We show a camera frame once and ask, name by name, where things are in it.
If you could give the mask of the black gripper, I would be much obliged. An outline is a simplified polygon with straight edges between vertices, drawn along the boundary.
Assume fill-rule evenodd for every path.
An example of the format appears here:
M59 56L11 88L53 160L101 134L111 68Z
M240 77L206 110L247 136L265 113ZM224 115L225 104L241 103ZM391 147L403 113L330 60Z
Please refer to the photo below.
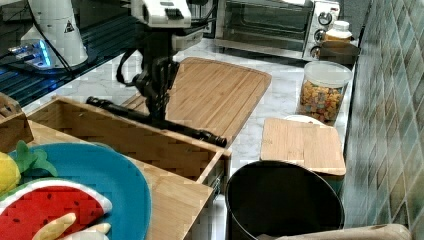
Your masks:
M179 64L173 60L177 53L172 46L173 32L170 29L145 28L138 38L137 50L141 53L142 73L135 86L146 97L146 106L154 119L164 120Z

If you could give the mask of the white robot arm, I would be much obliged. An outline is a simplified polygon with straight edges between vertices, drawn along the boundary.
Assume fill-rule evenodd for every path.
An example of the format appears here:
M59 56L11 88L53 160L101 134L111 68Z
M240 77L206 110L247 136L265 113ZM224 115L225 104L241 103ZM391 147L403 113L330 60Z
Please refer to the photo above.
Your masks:
M38 70L73 70L88 60L71 0L27 0L32 27L20 44L8 52ZM146 98L149 116L163 119L169 102L168 91L176 78L178 52L190 48L203 37L203 29L212 19L196 19L191 4L204 5L207 0L130 0L131 16L140 24L136 45L125 55L142 55L142 72L127 82L122 71L116 79L134 86Z

